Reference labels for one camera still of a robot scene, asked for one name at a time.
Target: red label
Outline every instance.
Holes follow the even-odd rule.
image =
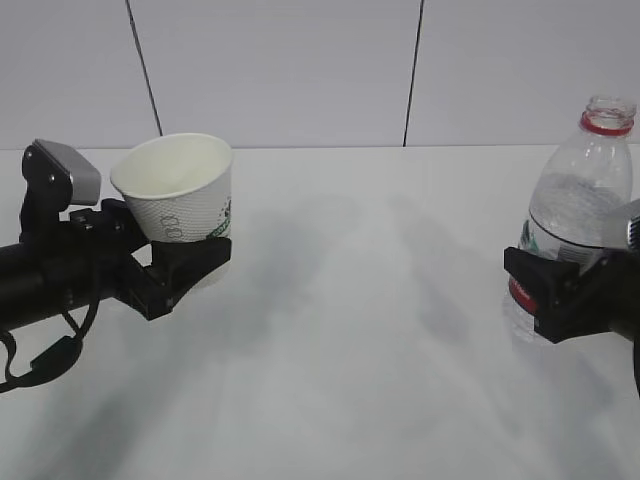
[[[534,315],[536,310],[538,310],[538,304],[535,300],[531,298],[531,295],[529,295],[513,277],[509,278],[509,293],[511,293],[511,296],[518,305],[530,315]]]

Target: cup rim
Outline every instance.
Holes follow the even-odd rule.
[[[156,137],[156,138],[152,138],[150,140],[147,140],[146,142],[143,142],[139,145],[136,145],[135,147],[133,147],[131,150],[129,150],[129,152],[127,153],[126,157],[123,158],[122,160],[120,160],[116,165],[114,165],[111,168],[110,174],[109,174],[109,180],[111,181],[111,185],[113,185],[113,187],[120,192],[123,196],[127,196],[130,198],[135,198],[137,200],[167,200],[167,199],[171,199],[171,198],[178,198],[178,197],[182,197],[184,195],[188,195],[190,193],[193,192],[197,192],[198,190],[203,189],[204,187],[206,187],[207,185],[209,185],[212,181],[211,180],[204,180],[201,184],[197,184],[194,187],[191,188],[187,188],[184,190],[179,190],[177,192],[173,192],[173,193],[161,193],[161,194],[157,194],[157,195],[141,195],[138,193],[131,193],[126,191],[126,189],[122,189],[120,188],[118,185],[115,184],[115,182],[113,181],[113,175],[114,175],[114,171],[121,165],[124,164],[124,162],[126,162],[126,160],[133,155],[134,153],[136,153],[138,150],[141,150],[143,148],[148,147],[151,144],[154,143],[158,143],[161,141],[166,141],[168,139],[172,139],[172,138],[178,138],[178,137],[200,137],[200,138],[206,138],[208,140],[213,140],[216,143],[222,145],[223,148],[225,148],[226,150],[228,150],[229,152],[229,163],[227,164],[227,166],[225,167],[225,169],[223,170],[223,172],[220,174],[220,176],[224,175],[229,168],[231,168],[231,163],[233,160],[233,149],[231,148],[231,146],[225,142],[223,139],[221,139],[220,137],[215,137],[213,135],[208,135],[206,133],[172,133],[170,135],[163,135],[160,137]]]

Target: bottle label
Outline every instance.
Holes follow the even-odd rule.
[[[601,248],[578,245],[552,235],[538,225],[531,214],[522,226],[518,248],[549,260],[578,263],[581,271],[590,268],[602,254]],[[538,305],[514,278],[509,279],[509,292],[524,310],[535,314]]]

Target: black cable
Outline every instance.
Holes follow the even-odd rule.
[[[640,396],[640,330],[633,339],[633,376],[636,379],[636,389]]]
[[[73,337],[73,342],[77,342],[75,345],[81,348],[82,340],[91,329],[91,326],[93,325],[93,322],[98,314],[98,308],[100,306],[100,288],[101,288],[100,287],[100,266],[98,264],[96,256],[94,255],[93,248],[91,247],[89,235],[85,230],[84,226],[78,226],[75,224],[71,224],[71,225],[72,225],[72,228],[76,229],[76,232],[78,233],[78,237],[81,239],[81,243],[83,244],[84,250],[85,250],[84,253],[86,255],[86,259],[91,271],[91,299],[90,299],[87,313],[85,314],[82,324],[80,326],[78,326],[78,324],[73,319],[71,314],[65,308],[60,307],[60,314],[64,317],[66,322],[69,324],[69,326],[73,329],[75,333]],[[4,345],[7,351],[7,360],[5,362],[5,368],[4,368],[5,381],[0,383],[0,393],[5,393],[10,390],[14,390],[16,388],[40,385],[42,383],[46,383],[55,378],[58,378],[59,376],[66,373],[69,370],[69,368],[73,366],[73,364],[75,363],[75,360],[77,360],[77,357],[73,358],[73,351],[65,350],[65,352],[68,354],[67,358],[61,359],[61,357],[58,357],[57,365],[47,365],[47,368],[49,370],[45,372],[44,380],[40,375],[41,373],[43,373],[43,371],[40,369],[34,369],[34,368],[32,368],[30,372],[27,372],[23,375],[16,377],[11,373],[11,364],[13,363],[13,360],[15,359],[15,356],[18,350],[15,338],[10,332],[6,330],[0,330],[0,343]]]

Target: panel seam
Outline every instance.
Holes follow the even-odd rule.
[[[422,36],[424,4],[425,4],[425,0],[420,0],[420,17],[418,19],[418,29],[416,31],[416,44],[413,49],[413,65],[411,67],[411,84],[409,86],[409,98],[407,100],[407,114],[404,122],[404,137],[402,140],[403,147],[407,146],[407,135],[409,134],[409,124],[411,122],[411,106],[413,103],[413,90],[414,90],[415,81],[416,81],[416,67],[418,65],[418,53],[420,52],[420,38]]]
[[[140,38],[138,37],[138,29],[136,28],[136,21],[133,18],[133,11],[131,9],[130,0],[125,0],[127,5],[127,13],[129,14],[129,25],[131,26],[131,33],[133,35],[133,41],[136,45],[138,52],[138,58],[140,59],[140,65],[142,66],[142,74],[144,75],[144,81],[147,85],[147,93],[149,95],[149,101],[151,102],[151,109],[153,110],[153,118],[156,122],[156,128],[158,129],[158,135],[162,136],[162,125],[160,123],[160,116],[158,115],[158,108],[156,106],[156,100],[153,96],[153,90],[151,89],[151,81],[149,80],[149,72],[147,71],[147,64],[144,61],[144,55],[142,54],[142,46],[140,45]]]

